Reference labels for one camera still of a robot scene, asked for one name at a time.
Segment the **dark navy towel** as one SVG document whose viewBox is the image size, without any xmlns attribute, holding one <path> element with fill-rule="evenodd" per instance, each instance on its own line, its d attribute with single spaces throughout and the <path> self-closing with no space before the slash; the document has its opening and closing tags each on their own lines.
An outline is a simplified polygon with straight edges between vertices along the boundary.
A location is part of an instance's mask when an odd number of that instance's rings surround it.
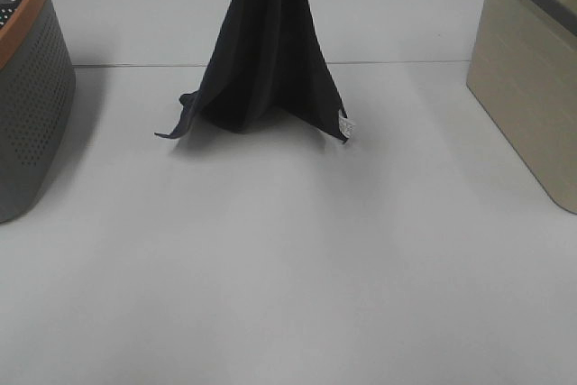
<svg viewBox="0 0 577 385">
<path fill-rule="evenodd" d="M 342 142 L 353 132 L 308 0 L 231 0 L 198 89 L 179 102 L 172 140 L 199 115 L 242 132 L 274 107 Z"/>
</svg>

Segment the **grey perforated basket orange rim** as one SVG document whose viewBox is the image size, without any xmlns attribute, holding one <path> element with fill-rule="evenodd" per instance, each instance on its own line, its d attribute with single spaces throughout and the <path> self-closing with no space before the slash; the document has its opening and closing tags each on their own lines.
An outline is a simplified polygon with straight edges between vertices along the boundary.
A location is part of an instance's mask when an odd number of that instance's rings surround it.
<svg viewBox="0 0 577 385">
<path fill-rule="evenodd" d="M 1 0 L 1 220 L 35 203 L 66 130 L 76 75 L 52 0 Z"/>
</svg>

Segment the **beige bin grey rim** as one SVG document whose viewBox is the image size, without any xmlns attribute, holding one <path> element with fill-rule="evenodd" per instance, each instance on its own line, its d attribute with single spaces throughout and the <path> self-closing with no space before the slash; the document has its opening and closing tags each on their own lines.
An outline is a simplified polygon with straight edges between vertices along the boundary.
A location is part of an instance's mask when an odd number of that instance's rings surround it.
<svg viewBox="0 0 577 385">
<path fill-rule="evenodd" d="M 576 211 L 576 0 L 484 0 L 467 87 L 545 193 Z"/>
</svg>

